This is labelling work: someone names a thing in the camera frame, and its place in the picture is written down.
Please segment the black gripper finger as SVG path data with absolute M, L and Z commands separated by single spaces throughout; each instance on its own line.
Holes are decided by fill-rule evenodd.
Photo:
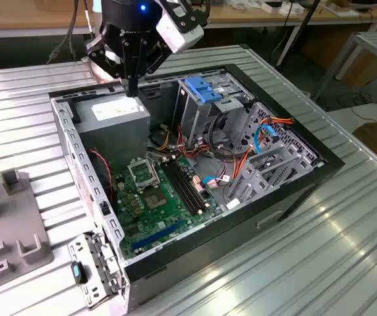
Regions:
M 163 39 L 141 38 L 132 75 L 132 97 L 138 96 L 138 81 L 146 74 L 153 74 L 170 56 L 171 50 Z
M 132 97 L 132 70 L 130 68 L 130 55 L 125 52 L 127 42 L 118 36 L 97 36 L 87 42 L 88 58 L 106 74 L 114 79 L 120 79 L 127 97 Z M 119 59 L 117 63 L 107 56 L 107 49 L 112 51 Z

